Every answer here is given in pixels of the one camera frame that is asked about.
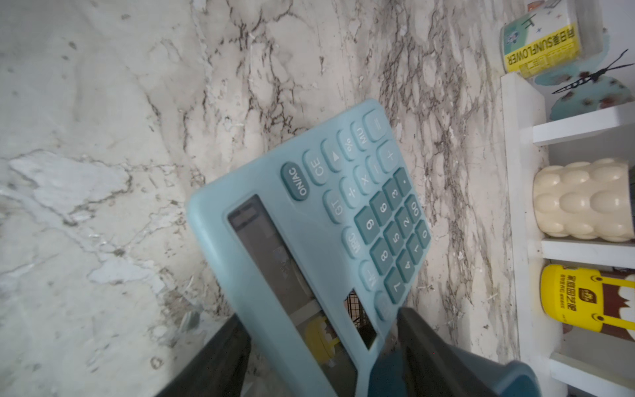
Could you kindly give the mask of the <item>teal plastic storage box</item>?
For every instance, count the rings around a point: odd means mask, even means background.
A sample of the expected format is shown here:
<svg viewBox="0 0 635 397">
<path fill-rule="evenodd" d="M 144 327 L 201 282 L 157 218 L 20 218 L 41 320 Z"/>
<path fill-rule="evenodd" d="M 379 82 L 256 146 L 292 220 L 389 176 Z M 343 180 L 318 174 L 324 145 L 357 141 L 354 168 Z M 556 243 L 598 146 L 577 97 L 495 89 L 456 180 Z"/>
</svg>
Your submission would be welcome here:
<svg viewBox="0 0 635 397">
<path fill-rule="evenodd" d="M 369 396 L 541 396 L 533 370 L 493 362 L 455 347 L 441 352 L 400 347 L 370 375 Z"/>
</svg>

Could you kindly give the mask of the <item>light blue calculator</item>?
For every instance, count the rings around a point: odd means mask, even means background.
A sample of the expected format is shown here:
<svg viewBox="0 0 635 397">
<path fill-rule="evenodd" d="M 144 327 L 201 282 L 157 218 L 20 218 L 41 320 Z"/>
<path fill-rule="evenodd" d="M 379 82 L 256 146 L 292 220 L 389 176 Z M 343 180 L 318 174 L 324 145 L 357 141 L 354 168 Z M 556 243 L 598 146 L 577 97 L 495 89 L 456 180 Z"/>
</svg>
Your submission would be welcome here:
<svg viewBox="0 0 635 397">
<path fill-rule="evenodd" d="M 188 218 L 237 317 L 295 395 L 367 395 L 432 241 L 377 101 L 201 188 Z"/>
</svg>

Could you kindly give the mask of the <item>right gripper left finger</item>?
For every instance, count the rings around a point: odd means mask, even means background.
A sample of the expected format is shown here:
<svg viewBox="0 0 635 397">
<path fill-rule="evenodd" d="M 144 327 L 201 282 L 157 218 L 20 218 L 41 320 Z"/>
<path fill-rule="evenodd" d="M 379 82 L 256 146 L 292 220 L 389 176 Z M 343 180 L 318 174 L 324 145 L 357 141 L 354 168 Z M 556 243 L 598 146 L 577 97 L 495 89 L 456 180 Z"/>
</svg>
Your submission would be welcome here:
<svg viewBox="0 0 635 397">
<path fill-rule="evenodd" d="M 250 355 L 251 337 L 233 315 L 157 396 L 239 396 Z"/>
</svg>

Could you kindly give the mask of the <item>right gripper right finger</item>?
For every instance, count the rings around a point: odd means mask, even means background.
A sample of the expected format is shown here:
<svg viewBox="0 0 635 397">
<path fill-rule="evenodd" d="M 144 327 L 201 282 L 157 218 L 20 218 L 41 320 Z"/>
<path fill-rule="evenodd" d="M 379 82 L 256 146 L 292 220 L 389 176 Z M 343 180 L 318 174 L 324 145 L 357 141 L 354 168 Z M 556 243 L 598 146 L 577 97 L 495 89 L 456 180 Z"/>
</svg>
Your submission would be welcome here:
<svg viewBox="0 0 635 397">
<path fill-rule="evenodd" d="M 493 396 L 453 350 L 412 308 L 397 315 L 408 396 Z"/>
</svg>

